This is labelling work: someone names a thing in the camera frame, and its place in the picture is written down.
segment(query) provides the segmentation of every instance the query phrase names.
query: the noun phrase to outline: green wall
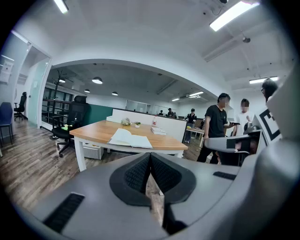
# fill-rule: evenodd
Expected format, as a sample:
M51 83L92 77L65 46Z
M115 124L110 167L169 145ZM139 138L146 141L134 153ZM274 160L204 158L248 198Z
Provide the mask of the green wall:
M83 125L85 126L94 122L106 120L106 117L112 116L112 114L112 107L90 104L90 107L84 116Z

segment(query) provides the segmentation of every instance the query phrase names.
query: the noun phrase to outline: white partition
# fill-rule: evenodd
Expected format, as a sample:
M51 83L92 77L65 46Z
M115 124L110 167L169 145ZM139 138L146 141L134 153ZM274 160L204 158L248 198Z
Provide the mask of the white partition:
M153 115L139 113L139 112L129 112L119 109L113 109L112 116L107 117L107 121L121 122L123 118L129 118L131 122L140 122L142 124L152 125L154 120ZM165 117L156 117L157 123L156 126L162 128L166 133L173 138L177 139L179 142L182 142L184 132L186 129L186 121L165 118Z

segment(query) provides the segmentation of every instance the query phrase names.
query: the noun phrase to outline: black office chair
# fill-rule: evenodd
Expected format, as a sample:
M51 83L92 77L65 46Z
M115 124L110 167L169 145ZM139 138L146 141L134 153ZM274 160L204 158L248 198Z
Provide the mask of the black office chair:
M21 96L21 100L19 103L19 107L17 107L17 103L15 103L15 108L14 111L17 112L15 113L14 117L16 118L21 118L23 120L23 112L25 111L25 102L26 102L26 92L23 92L22 96Z
M61 158L63 157L62 152L69 146L74 145L74 142L71 141L71 138L74 138L74 136L70 135L69 131L82 127L83 118L89 106L90 105L86 103L86 96L76 96L74 101L70 104L69 116L67 118L67 124L72 125L72 127L68 127L68 130L61 129L60 121L58 120L58 127L52 129L55 136L65 139L64 142L57 143L58 149L60 149L60 145L64 145L62 150L59 151Z

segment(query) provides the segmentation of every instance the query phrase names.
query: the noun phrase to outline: white t-shirt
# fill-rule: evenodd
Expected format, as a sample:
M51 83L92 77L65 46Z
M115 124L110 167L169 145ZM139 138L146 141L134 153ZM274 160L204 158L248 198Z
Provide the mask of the white t-shirt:
M235 116L234 122L238 122L240 125L237 125L237 130L236 130L236 136L242 136L244 135L244 126L248 122L247 116L249 116L250 121L253 121L254 118L254 113L252 112L245 112L242 113L240 112Z

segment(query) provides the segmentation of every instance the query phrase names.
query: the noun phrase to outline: table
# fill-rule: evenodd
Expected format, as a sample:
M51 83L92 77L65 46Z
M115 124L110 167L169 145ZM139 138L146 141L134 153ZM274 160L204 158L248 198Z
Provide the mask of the table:
M152 149L145 148L133 148L127 146L118 146L108 144L108 141L118 130L123 128L128 130L133 135L146 136L152 145ZM187 150L188 147L175 138L169 135L156 135L151 132L151 125L141 124L140 128L135 128L135 124L131 126L123 126L120 123L109 122L106 120L95 122L84 127L80 127L70 131L70 134L74 136L75 150L77 156L77 162L79 170L82 172L86 169L83 144L90 143L107 149L114 149L124 152L157 152L174 154L176 157L181 158L183 151Z
M202 144L203 144L204 130L199 129L199 128L194 128L194 127L191 127L191 128L187 127L186 130L187 130L187 131L190 131L190 132L194 132L194 133L196 133L196 134L197 134L197 133L200 133L199 139L200 139L200 147L201 147Z

